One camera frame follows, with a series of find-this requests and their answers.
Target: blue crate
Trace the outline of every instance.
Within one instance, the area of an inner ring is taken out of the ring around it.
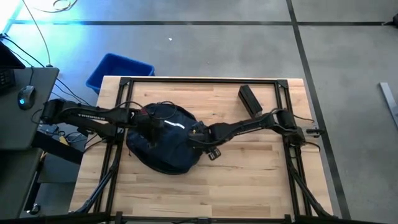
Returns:
[[[144,62],[108,53],[86,81],[86,86],[100,93],[105,75],[117,76],[155,76],[155,67]]]

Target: black floor stripe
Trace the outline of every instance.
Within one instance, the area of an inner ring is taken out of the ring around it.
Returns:
[[[292,26],[290,21],[36,21],[42,25],[81,26]],[[34,24],[32,20],[9,20],[10,24]],[[296,22],[299,26],[391,26],[392,22]]]
[[[317,117],[319,127],[321,129],[326,130],[325,120],[323,119],[322,109],[319,104],[319,99],[318,99],[317,92],[315,89],[315,84],[313,82],[313,78],[312,78],[311,71],[310,71],[310,66],[308,64],[307,56],[305,55],[305,50],[304,50],[303,42],[302,42],[301,35],[300,35],[299,25],[297,24],[296,16],[294,13],[292,0],[286,0],[286,3],[287,3],[287,7],[289,8],[290,18],[292,19],[292,22],[293,22],[294,36],[296,39],[298,52],[300,54],[301,62],[303,65],[305,78],[307,80],[308,90],[310,92],[310,97],[312,99],[315,116]],[[338,201],[338,205],[340,207],[341,216],[344,219],[351,219],[351,215],[349,214],[347,200],[345,197],[343,186],[341,184],[340,175],[338,173],[338,169],[337,169],[337,165],[336,165],[336,161],[335,161],[335,155],[331,148],[330,139],[329,139],[329,135],[328,135],[327,131],[325,134],[322,135],[322,142],[323,142],[323,147],[325,149],[326,157],[328,159],[328,164],[329,164],[329,168],[330,168],[331,178],[333,180],[333,185],[336,190],[337,201]]]

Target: white cable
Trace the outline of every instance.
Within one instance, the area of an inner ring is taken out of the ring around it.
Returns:
[[[51,65],[49,47],[47,46],[47,43],[46,43],[46,41],[45,41],[45,39],[44,39],[44,36],[43,36],[43,34],[42,34],[42,31],[40,30],[39,26],[37,25],[35,18],[33,17],[32,13],[31,13],[30,10],[29,10],[29,7],[27,7],[27,4],[26,4],[25,0],[22,0],[22,2],[24,3],[24,5],[25,5],[27,11],[29,12],[31,18],[33,19],[33,22],[35,22],[35,25],[36,25],[36,27],[37,27],[37,30],[39,31],[40,35],[42,36],[42,39],[43,39],[43,42],[44,42],[44,45],[45,45],[45,49],[46,49],[46,51],[47,51],[47,57],[49,58],[49,65]]]
[[[57,8],[56,5],[60,2],[67,2],[68,4],[64,7]],[[52,7],[54,8],[53,11],[43,10],[43,9],[39,9],[36,7],[33,7],[33,8],[36,10],[42,11],[42,12],[56,13],[56,12],[63,12],[63,11],[67,11],[67,10],[71,9],[76,4],[76,2],[77,2],[77,0],[56,0],[52,3]]]

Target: gray desk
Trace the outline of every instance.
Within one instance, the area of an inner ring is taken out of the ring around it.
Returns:
[[[16,70],[17,86],[0,95],[0,219],[17,218],[22,210],[42,153],[41,149],[30,148],[37,129],[30,118],[49,99],[59,70],[34,68],[36,102],[30,110],[22,111],[17,105],[17,93],[29,84],[31,72],[30,68]]]

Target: dark blue bag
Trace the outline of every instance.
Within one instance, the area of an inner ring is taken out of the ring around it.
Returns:
[[[187,145],[188,132],[197,123],[194,115],[185,109],[170,104],[149,104],[146,111],[156,118],[164,120],[156,145],[138,134],[135,130],[127,132],[126,144],[141,162],[148,167],[164,174],[184,174],[194,166],[202,155],[202,151]]]

